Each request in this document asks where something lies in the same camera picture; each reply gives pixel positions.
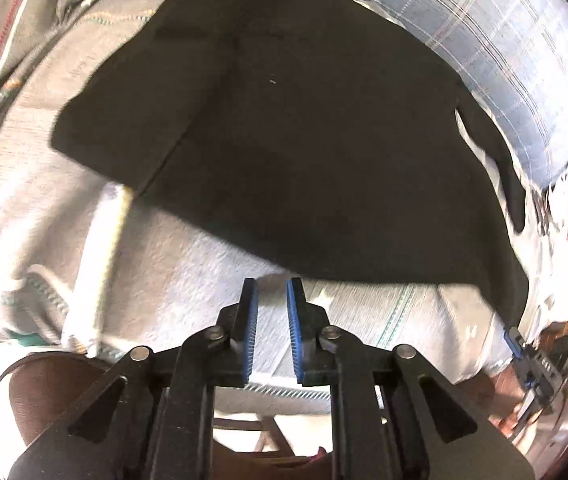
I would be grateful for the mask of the black pants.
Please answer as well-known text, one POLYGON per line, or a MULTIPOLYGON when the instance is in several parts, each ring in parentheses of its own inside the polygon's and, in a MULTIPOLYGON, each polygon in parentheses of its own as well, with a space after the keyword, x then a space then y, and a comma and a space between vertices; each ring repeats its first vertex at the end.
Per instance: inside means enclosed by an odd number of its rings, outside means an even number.
POLYGON ((165 0, 58 116, 52 146, 308 278, 528 280, 511 151, 461 77, 352 0, 165 0))

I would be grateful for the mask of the grey patterned bed sheet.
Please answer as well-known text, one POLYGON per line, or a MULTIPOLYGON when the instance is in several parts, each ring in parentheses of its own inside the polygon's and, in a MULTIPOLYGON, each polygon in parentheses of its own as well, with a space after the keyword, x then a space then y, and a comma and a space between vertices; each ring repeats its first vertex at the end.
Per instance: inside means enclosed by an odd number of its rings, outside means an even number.
POLYGON ((74 350, 98 308, 98 353, 170 348, 259 283, 249 391, 286 411, 324 411, 293 379, 285 273, 52 150, 52 124, 161 0, 0 0, 0 342, 74 350))

